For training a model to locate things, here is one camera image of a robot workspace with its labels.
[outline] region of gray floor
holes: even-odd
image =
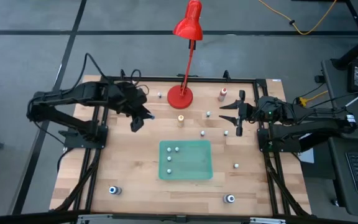
[[[328,2],[265,0],[303,29],[311,28],[329,7]],[[80,30],[170,30],[183,16],[185,0],[88,0]],[[358,12],[358,1],[353,1]],[[80,0],[0,0],[0,29],[70,30]],[[203,1],[204,30],[292,30],[285,19],[254,1]],[[349,10],[337,4],[318,30],[357,30]],[[9,212],[18,180],[29,156],[36,127],[25,117],[25,107],[35,91],[53,86],[68,36],[0,35],[0,215]],[[192,74],[221,77],[279,78],[288,100],[317,87],[313,77],[320,61],[341,56],[358,43],[353,37],[253,37],[206,35],[198,42]],[[83,56],[91,53],[108,75],[134,68],[144,76],[183,73],[188,42],[172,35],[77,36],[62,87],[77,78]],[[96,74],[89,65],[87,74]],[[325,100],[324,96],[316,103]],[[73,107],[62,108],[72,113]],[[57,133],[61,127],[48,129]],[[47,137],[35,171],[24,213],[47,211],[56,179],[56,162],[62,146]],[[312,211],[323,218],[358,221],[343,208],[329,203],[332,183],[306,179]]]

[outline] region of black metal frame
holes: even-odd
[[[355,10],[352,10],[350,1],[349,0],[345,0],[345,1],[347,2],[347,6],[349,7],[349,10],[352,13],[352,15],[358,17]],[[62,57],[60,69],[58,71],[58,74],[57,74],[57,77],[56,77],[56,80],[55,80],[52,90],[60,89],[60,86],[61,86],[62,80],[63,80],[63,76],[64,76],[66,68],[67,68],[67,63],[70,58],[71,50],[73,48],[75,37],[78,35],[172,35],[172,32],[170,30],[78,30],[81,19],[82,19],[82,15],[85,10],[86,2],[87,2],[87,0],[81,0],[80,7],[78,9],[78,13],[75,18],[75,22],[74,22],[74,25],[71,30],[0,30],[0,35],[68,35],[69,36],[67,46],[65,48],[65,52]],[[299,33],[297,33],[296,31],[274,31],[274,30],[271,30],[271,31],[205,30],[203,33],[204,33],[204,35],[234,34],[234,35],[244,35],[244,36],[246,36],[246,35],[263,35],[263,36],[267,36],[267,35],[297,36],[297,35],[299,35]],[[358,37],[358,31],[314,31],[311,35]],[[147,78],[147,77],[142,78],[142,81],[161,81],[161,82],[180,82],[181,80],[182,80],[181,78],[169,78],[169,80],[167,80],[167,78]],[[228,76],[225,78],[191,78],[189,80],[189,82],[232,82],[232,83],[243,83],[243,81],[244,80],[240,80],[240,79],[230,79]],[[254,87],[255,86],[257,87],[258,84],[259,85],[262,84],[262,90],[263,90],[264,94],[267,95],[266,86],[265,85],[263,86],[263,84],[265,83],[264,80],[248,80],[248,81],[252,82]],[[258,93],[257,89],[255,89],[255,88],[254,88],[254,94],[255,94],[255,97],[256,96],[259,97],[259,93]],[[99,108],[95,108],[93,119],[97,118],[96,114],[98,113],[98,111],[99,111]],[[48,125],[49,125],[48,121],[43,122],[41,124],[41,128],[46,130],[48,128]],[[22,212],[22,209],[23,209],[23,206],[25,203],[25,198],[29,191],[30,183],[31,183],[32,177],[35,172],[35,167],[37,165],[37,161],[40,156],[42,145],[44,143],[45,134],[46,134],[45,131],[40,130],[37,132],[37,134],[35,136],[33,145],[30,150],[30,157],[29,157],[28,163],[26,164],[25,174],[22,177],[19,191],[14,199],[15,202],[14,202],[14,206],[12,208],[13,215],[20,215]],[[91,152],[91,149],[85,149],[83,166],[81,168],[81,176],[85,174],[85,170],[88,167],[90,152]],[[276,164],[279,165],[277,167],[278,174],[279,174],[280,178],[283,180],[282,167],[281,167],[280,157],[279,157],[280,155],[275,154],[274,156],[275,156]],[[264,153],[264,157],[265,157],[265,161],[267,161],[267,159],[270,160],[270,155],[268,153]],[[96,173],[91,176],[91,183],[93,183],[93,184],[91,184],[89,186],[89,189],[90,189],[89,192],[93,191],[93,187],[91,188],[91,186],[94,185],[95,178],[96,178]],[[267,178],[268,178],[268,185],[269,185],[270,199],[271,199],[270,201],[272,202],[273,214],[277,214],[278,209],[277,209],[277,200],[276,200],[275,194],[274,194],[274,191],[275,191],[274,185],[273,185],[271,176],[268,175]],[[78,209],[79,203],[80,203],[80,198],[81,198],[81,194],[79,194],[77,196],[77,198],[74,202],[74,209]],[[91,198],[92,198],[92,195],[88,194],[87,199],[90,199],[90,202],[91,202]],[[288,204],[284,198],[283,198],[283,203],[284,203],[284,211],[287,214],[287,213],[289,213],[289,211],[288,211],[289,209],[288,209]],[[79,210],[79,212],[82,214],[89,213],[89,211],[84,212],[83,210]],[[226,219],[227,220],[236,220],[236,221],[239,220],[239,219],[235,219],[235,218],[231,218],[231,217],[224,217],[224,218],[225,218],[225,220]]]

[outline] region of lamp shade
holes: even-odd
[[[187,4],[185,18],[177,24],[173,34],[185,39],[203,40],[203,30],[200,26],[202,8],[199,0],[190,0]]]

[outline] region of green tray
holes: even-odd
[[[160,141],[158,176],[163,180],[208,180],[213,176],[209,141]]]

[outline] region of yellow cable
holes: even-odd
[[[281,12],[278,12],[277,10],[273,9],[272,7],[270,7],[268,4],[264,3],[262,0],[258,0],[260,3],[264,4],[266,7],[268,7],[271,11],[283,16],[284,18],[288,19],[289,21],[292,21],[291,18],[289,18],[288,16],[282,14]],[[327,12],[322,16],[322,18],[320,19],[320,21],[318,21],[318,23],[308,32],[302,33],[298,27],[295,25],[295,23],[293,23],[292,25],[294,26],[294,28],[296,29],[296,31],[298,31],[299,34],[301,35],[308,35],[311,32],[313,32],[319,25],[320,23],[326,18],[326,16],[328,15],[328,13],[333,9],[335,3],[337,0],[334,0],[333,4],[329,7],[329,9],[327,10]]]
[[[319,93],[319,94],[317,94],[316,96],[314,96],[314,97],[312,97],[312,98],[310,98],[310,99],[306,99],[306,101],[314,100],[314,99],[316,99],[317,97],[319,97],[319,96],[321,96],[321,95],[324,95],[324,94],[326,94],[326,93],[328,93],[328,90],[326,90],[326,91],[324,91],[324,92],[322,92],[322,93]]]

